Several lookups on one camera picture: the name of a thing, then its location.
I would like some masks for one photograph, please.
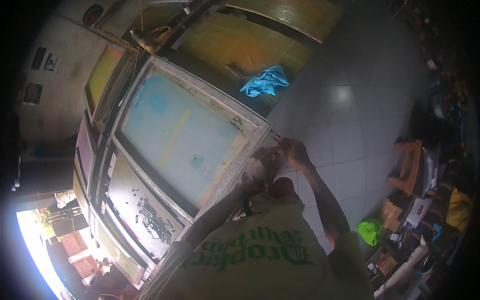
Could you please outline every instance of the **man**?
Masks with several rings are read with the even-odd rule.
[[[280,148],[313,189],[333,249],[328,256],[302,217],[291,180],[264,185]],[[280,139],[259,149],[246,169],[233,191],[171,244],[141,299],[373,299],[358,235],[303,143]],[[245,213],[229,219],[242,206]]]

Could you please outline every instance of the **green bag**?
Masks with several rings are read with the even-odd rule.
[[[382,224],[375,219],[361,221],[357,225],[357,231],[367,244],[371,246],[377,244],[377,237],[380,236],[380,228],[382,228]]]

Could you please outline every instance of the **poster on wall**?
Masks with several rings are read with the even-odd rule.
[[[45,60],[45,65],[43,66],[43,69],[51,72],[55,71],[59,63],[59,60],[60,60],[60,56],[49,52],[47,55],[47,59]]]
[[[43,85],[29,82],[25,85],[24,100],[25,104],[39,104]]]

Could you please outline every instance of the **wooden stool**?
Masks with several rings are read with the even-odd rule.
[[[400,178],[388,176],[387,183],[399,190],[403,190],[407,194],[412,194],[419,170],[421,141],[416,140],[414,143],[395,143],[393,149],[395,151],[403,151],[405,154],[403,157],[402,170],[400,171]]]

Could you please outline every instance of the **blue rag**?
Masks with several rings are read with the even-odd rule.
[[[263,70],[261,76],[255,76],[250,79],[240,91],[246,91],[247,96],[252,98],[260,94],[271,94],[275,96],[280,86],[288,86],[288,80],[282,67],[275,65]]]

